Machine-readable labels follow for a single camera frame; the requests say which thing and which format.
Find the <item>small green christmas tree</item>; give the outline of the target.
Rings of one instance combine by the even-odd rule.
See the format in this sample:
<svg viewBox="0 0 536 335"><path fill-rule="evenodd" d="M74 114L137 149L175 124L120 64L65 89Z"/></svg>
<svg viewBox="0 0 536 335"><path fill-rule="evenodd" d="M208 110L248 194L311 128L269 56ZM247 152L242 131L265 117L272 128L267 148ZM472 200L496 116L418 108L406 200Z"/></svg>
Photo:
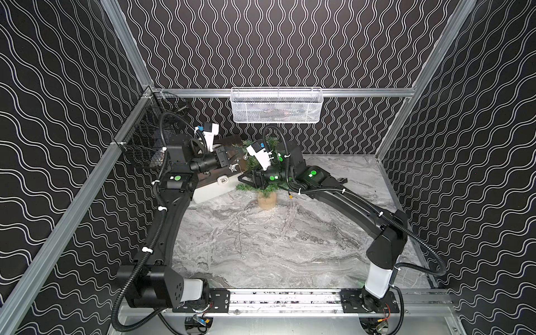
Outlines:
<svg viewBox="0 0 536 335"><path fill-rule="evenodd" d="M278 163L272 163L264 171L258 160L247 153L247 147L252 141L244 141L244 156L242 160L247 165L246 171L239 176L239 184L236 186L238 191L251 191L258 194L258 205L264 210L270 210L276 206L276 192L278 190L288 190L285 174L285 163L283 162L283 153L277 152L279 157Z"/></svg>

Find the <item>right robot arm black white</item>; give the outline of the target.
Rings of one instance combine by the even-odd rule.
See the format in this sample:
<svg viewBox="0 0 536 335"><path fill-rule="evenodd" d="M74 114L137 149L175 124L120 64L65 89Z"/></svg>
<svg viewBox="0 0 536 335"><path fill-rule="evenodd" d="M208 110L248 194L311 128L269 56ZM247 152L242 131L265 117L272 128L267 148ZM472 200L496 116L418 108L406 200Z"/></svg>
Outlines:
<svg viewBox="0 0 536 335"><path fill-rule="evenodd" d="M257 164L240 176L241 183L258 191L276 185L289 193L307 195L336 209L372 238L366 252L370 262L367 279L357 297L350 300L357 308L368 313L381 312L401 268L436 277L445 275L445 261L410 229L404 212L391 212L374 205L346 187L345 181L319 166L307 164L301 147L286 140L279 127L266 126L262 139L248 145L245 152ZM436 263L435 269L399 261L409 239L428 251Z"/></svg>

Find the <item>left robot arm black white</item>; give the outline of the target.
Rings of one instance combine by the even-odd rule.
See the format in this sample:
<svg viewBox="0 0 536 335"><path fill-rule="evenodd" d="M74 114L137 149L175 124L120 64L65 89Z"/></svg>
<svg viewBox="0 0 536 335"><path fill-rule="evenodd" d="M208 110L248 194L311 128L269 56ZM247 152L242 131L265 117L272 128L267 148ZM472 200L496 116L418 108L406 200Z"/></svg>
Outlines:
<svg viewBox="0 0 536 335"><path fill-rule="evenodd" d="M121 289L111 311L111 325L117 332L132 332L154 317L163 318L168 308L186 307L203 313L211 307L210 288L205 279L185 279L176 272L174 243L181 221L199 183L198 176L230 167L240 154L230 148L209 148L206 136L213 126L192 126L177 113L165 111L159 117L163 160L152 182L157 208L145 242L134 261L117 272Z"/></svg>

